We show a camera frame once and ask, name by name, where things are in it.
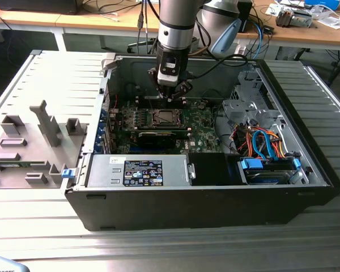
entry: desk leg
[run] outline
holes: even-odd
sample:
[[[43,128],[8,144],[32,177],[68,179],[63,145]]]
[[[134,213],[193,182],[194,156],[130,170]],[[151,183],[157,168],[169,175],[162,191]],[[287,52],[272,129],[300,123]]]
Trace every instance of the desk leg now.
[[[52,33],[54,34],[54,37],[56,38],[58,50],[64,51],[64,52],[67,51],[66,44],[64,43],[63,28],[61,27],[52,28]]]

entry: blue box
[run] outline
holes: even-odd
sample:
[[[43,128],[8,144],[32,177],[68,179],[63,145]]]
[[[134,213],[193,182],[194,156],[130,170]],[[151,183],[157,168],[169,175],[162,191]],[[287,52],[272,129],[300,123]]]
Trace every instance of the blue box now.
[[[323,5],[332,10],[336,10],[340,4],[340,0],[305,0],[305,4],[309,6]]]

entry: wire bundle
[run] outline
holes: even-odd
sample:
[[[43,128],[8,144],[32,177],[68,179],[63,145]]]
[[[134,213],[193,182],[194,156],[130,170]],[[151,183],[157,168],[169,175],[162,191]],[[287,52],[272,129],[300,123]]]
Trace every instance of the wire bundle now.
[[[236,131],[237,129],[232,133],[231,138],[233,138]],[[281,144],[282,139],[273,131],[263,129],[261,127],[250,127],[249,129],[246,129],[245,142],[238,147],[237,152],[248,157],[254,157],[254,153],[256,153],[257,159],[265,160],[266,156],[261,153],[264,144],[262,144],[261,150],[259,150],[257,147],[257,137],[265,139],[265,145],[267,146],[267,151],[270,157],[274,157],[275,155],[277,158],[285,158]]]

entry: warning label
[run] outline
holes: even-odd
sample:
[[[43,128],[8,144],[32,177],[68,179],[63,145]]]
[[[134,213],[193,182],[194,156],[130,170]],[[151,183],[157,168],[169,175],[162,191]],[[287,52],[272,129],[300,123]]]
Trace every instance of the warning label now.
[[[126,160],[125,186],[163,186],[163,162],[161,160]]]

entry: black box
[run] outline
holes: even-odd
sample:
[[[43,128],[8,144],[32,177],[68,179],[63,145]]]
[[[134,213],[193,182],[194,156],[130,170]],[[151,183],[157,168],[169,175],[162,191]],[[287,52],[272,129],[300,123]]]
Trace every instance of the black box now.
[[[82,2],[83,0],[0,0],[0,9],[76,14]]]
[[[239,10],[238,18],[241,19],[242,21],[242,24],[239,29],[239,32],[241,33],[245,31],[245,25],[247,24],[247,20],[248,20],[251,8],[252,8],[251,0],[239,0],[238,1],[238,10]]]

